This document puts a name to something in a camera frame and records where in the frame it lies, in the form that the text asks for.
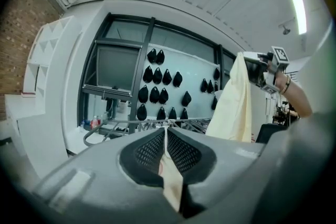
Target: ceiling light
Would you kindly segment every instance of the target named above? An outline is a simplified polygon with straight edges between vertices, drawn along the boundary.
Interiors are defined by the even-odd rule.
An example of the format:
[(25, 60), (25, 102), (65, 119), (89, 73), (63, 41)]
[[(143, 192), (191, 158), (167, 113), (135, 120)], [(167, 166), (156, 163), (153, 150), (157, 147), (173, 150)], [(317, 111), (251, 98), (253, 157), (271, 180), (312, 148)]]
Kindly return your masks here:
[(307, 32), (306, 12), (303, 0), (293, 0), (296, 12), (296, 20), (298, 21), (299, 35)]

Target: black window frame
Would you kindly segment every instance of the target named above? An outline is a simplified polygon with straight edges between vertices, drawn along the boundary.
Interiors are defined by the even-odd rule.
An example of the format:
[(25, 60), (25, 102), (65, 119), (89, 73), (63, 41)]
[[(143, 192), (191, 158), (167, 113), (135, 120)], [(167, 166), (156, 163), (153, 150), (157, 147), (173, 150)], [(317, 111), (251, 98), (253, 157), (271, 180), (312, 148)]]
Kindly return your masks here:
[[(106, 34), (109, 31), (111, 25), (115, 20), (125, 20), (129, 22), (135, 22), (135, 23), (144, 23), (148, 25), (147, 32), (145, 35), (145, 39), (143, 42), (139, 41), (132, 41), (132, 40), (124, 40), (124, 39), (117, 39), (117, 38), (106, 38)], [(89, 48), (88, 54), (85, 59), (84, 68), (82, 71), (81, 79), (80, 79), (80, 85), (78, 89), (78, 105), (77, 105), (77, 124), (80, 125), (82, 119), (87, 118), (87, 104), (88, 104), (88, 93), (96, 94), (96, 95), (102, 95), (102, 92), (105, 97), (110, 98), (116, 98), (121, 100), (128, 100), (132, 102), (131, 106), (131, 113), (130, 113), (130, 120), (136, 120), (136, 109), (137, 109), (137, 102), (138, 102), (138, 91), (140, 89), (140, 82), (142, 79), (142, 71), (144, 67), (144, 62), (148, 50), (148, 45), (150, 43), (154, 26), (162, 27), (166, 30), (178, 32), (184, 36), (187, 36), (191, 39), (194, 39), (196, 41), (200, 41), (205, 46), (209, 46), (213, 48), (214, 50), (214, 62), (215, 64), (218, 64), (220, 66), (220, 75), (221, 75), (221, 82), (219, 85), (219, 89), (223, 89), (223, 81), (224, 76), (227, 76), (226, 73), (229, 72), (229, 70), (224, 69), (224, 58), (223, 54), (226, 54), (233, 60), (236, 59), (236, 56), (231, 53), (230, 51), (223, 48), (221, 44), (217, 44), (197, 33), (194, 33), (190, 30), (187, 30), (183, 27), (173, 25), (170, 23), (166, 23), (160, 20), (156, 20), (154, 17), (147, 18), (147, 17), (139, 17), (139, 16), (131, 16), (131, 15), (122, 15), (122, 14), (111, 14), (109, 13), (105, 19), (103, 20), (101, 26), (99, 27), (92, 43)], [(133, 76), (133, 86), (132, 91), (130, 95), (121, 93), (118, 90), (104, 90), (104, 89), (98, 89), (97, 86), (90, 86), (86, 85), (86, 82), (91, 79), (88, 78), (89, 76), (94, 76), (94, 74), (88, 75), (88, 68), (89, 64), (91, 63), (91, 60), (93, 57), (97, 58), (97, 51), (96, 54), (93, 55), (92, 52), (94, 50), (97, 50), (98, 45), (112, 45), (112, 46), (126, 46), (126, 47), (134, 47), (136, 46), (139, 48), (139, 56), (138, 56), (138, 64), (135, 67), (134, 76)], [(130, 125), (130, 131), (129, 133), (134, 133), (135, 126)]]

